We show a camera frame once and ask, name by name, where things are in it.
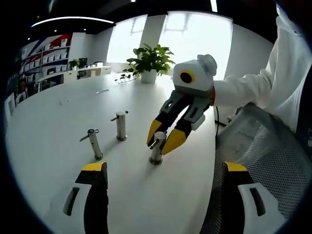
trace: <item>potted plant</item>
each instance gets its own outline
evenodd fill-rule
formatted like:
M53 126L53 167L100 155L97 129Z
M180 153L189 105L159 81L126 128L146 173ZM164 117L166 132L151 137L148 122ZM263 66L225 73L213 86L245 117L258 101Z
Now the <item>potted plant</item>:
M170 65L175 64L168 55L173 55L168 47L161 47L159 44L153 49L148 44L143 43L143 48L134 49L137 58L129 58L129 69L124 72L133 72L133 76L142 76L143 83L154 84L157 75L168 74Z
M69 62L69 65L71 66L72 70L76 70L79 64L80 64L79 59L74 59Z

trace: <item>bright window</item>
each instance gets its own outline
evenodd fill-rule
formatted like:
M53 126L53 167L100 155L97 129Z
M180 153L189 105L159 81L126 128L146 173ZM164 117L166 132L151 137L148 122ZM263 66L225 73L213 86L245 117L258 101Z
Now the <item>bright window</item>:
M107 62L125 63L134 56L133 49L140 46L147 15L119 22L113 28L107 52Z
M231 19L198 12L169 12L159 39L175 54L176 63L211 54L217 62L214 79L224 79L232 38Z

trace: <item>table surface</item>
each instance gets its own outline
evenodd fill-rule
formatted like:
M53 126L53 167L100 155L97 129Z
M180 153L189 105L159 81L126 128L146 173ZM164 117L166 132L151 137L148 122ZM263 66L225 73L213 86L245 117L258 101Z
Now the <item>table surface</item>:
M83 67L83 68L79 68L79 69L76 69L76 70L68 70L68 71L64 71L64 72L55 72L53 74L49 74L47 76L44 76L42 78L40 78L37 82L41 82L45 79L49 79L51 77L55 77L55 76L59 76L59 75L63 75L65 73L68 73L68 72L79 72L79 71L86 71L86 70L94 70L94 69L101 69L101 68L110 68L110 66L102 66L102 67Z
M108 165L109 233L199 233L214 175L213 108L182 146L154 166L148 161L146 137L174 88L172 80L162 76L155 85L140 79L117 84L117 77L58 85L17 106L6 143L22 193L43 218L53 197L95 161L90 142L79 139L88 129L99 129L97 139ZM110 119L125 110L128 139L119 142L116 122Z

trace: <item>ceiling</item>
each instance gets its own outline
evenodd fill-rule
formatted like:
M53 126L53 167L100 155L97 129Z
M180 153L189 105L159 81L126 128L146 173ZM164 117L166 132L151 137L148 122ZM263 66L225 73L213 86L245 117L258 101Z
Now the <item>ceiling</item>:
M218 14L233 18L234 23L271 42L276 40L276 9L273 0L216 0L216 3ZM8 26L10 38L15 39L9 43L13 43L11 48L14 47L16 51L42 37L71 32L97 34L114 26L94 20L65 19L30 27L36 22L55 17L85 16L119 22L143 14L162 15L174 10L212 12L210 0L136 0L134 3L130 0L24 0L18 3L10 1L9 4L12 4L12 15L18 19L18 23L11 22Z

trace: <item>metal peg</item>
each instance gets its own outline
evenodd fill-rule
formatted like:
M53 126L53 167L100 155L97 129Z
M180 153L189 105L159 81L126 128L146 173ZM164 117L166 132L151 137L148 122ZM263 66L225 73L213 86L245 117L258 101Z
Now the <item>metal peg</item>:
M161 149L166 142L167 135L163 132L156 132L154 134L154 142L150 146L152 154L149 157L149 161L153 165L159 165L162 163Z
M111 119L111 121L116 120L117 139L120 141L125 141L127 139L127 135L126 135L126 114L127 113L129 113L129 111L116 112L116 117Z
M102 154L102 152L99 148L99 145L98 145L98 139L97 139L97 135L96 135L96 133L98 133L98 132L99 132L98 129L96 129L96 130L89 129L87 132L88 135L81 138L80 141L83 141L83 140L89 138L92 149L94 151L94 157L96 158L96 160L101 160L103 158L103 154Z

